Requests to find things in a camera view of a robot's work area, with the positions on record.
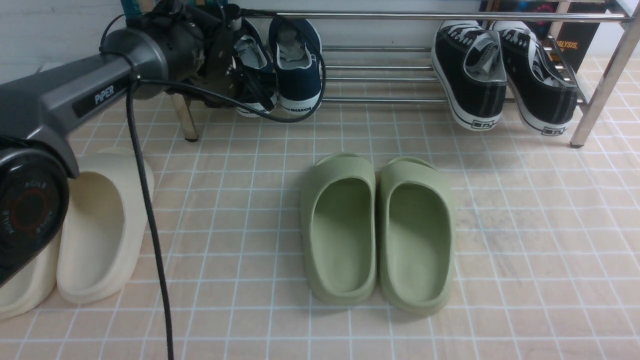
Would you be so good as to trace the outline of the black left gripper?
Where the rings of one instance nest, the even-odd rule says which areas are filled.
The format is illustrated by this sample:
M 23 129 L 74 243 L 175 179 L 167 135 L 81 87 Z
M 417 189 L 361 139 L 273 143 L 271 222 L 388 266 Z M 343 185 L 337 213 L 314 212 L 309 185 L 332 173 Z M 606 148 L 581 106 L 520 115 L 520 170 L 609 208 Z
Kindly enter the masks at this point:
M 237 4 L 213 3 L 206 5 L 203 11 L 214 16 L 220 23 L 215 27 L 205 63 L 192 78 L 192 83 L 241 103 L 237 101 L 240 71 L 234 48 L 234 23 L 246 19 L 243 10 Z

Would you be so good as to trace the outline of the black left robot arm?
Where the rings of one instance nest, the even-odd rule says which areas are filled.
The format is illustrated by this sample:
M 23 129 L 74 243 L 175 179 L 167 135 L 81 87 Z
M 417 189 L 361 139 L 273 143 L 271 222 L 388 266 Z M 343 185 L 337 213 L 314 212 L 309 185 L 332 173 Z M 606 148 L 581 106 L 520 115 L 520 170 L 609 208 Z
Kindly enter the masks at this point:
M 242 63 L 236 42 L 243 10 L 161 0 L 125 27 L 107 28 L 98 53 L 3 83 L 1 135 L 1 284 L 50 244 L 79 176 L 69 135 L 123 97 L 162 92 L 212 107 L 239 105 L 261 115 L 272 95 Z

